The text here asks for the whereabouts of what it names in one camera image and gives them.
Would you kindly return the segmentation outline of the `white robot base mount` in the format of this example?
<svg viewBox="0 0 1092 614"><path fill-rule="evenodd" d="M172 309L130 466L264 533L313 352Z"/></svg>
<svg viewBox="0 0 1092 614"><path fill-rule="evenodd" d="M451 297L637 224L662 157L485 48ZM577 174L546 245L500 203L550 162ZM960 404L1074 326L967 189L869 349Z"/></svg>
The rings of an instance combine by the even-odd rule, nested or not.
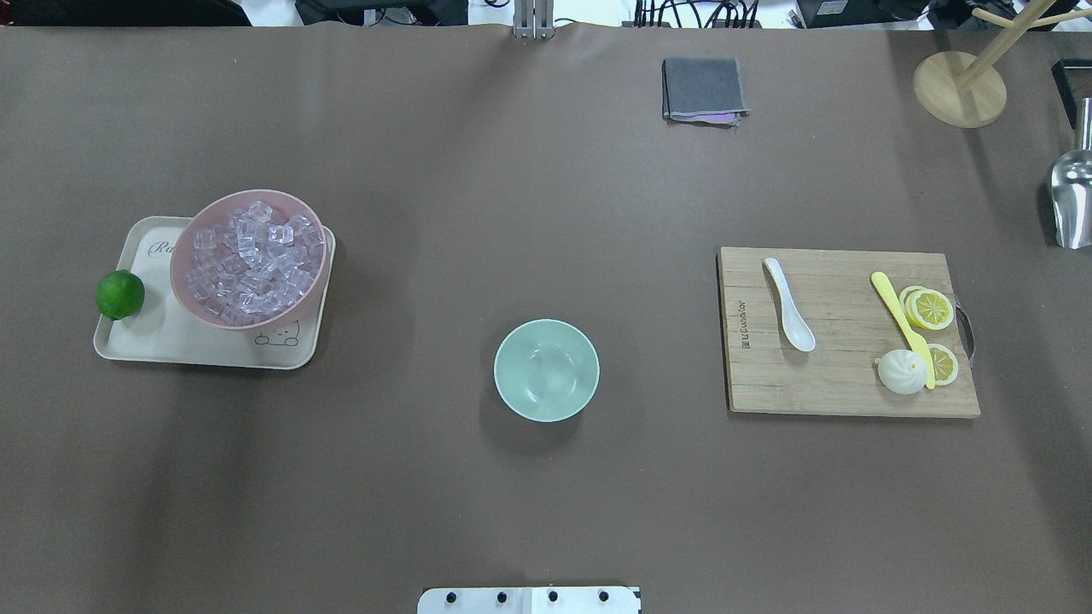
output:
<svg viewBox="0 0 1092 614"><path fill-rule="evenodd" d="M537 586L434 588L422 592L417 613L641 613L638 588Z"/></svg>

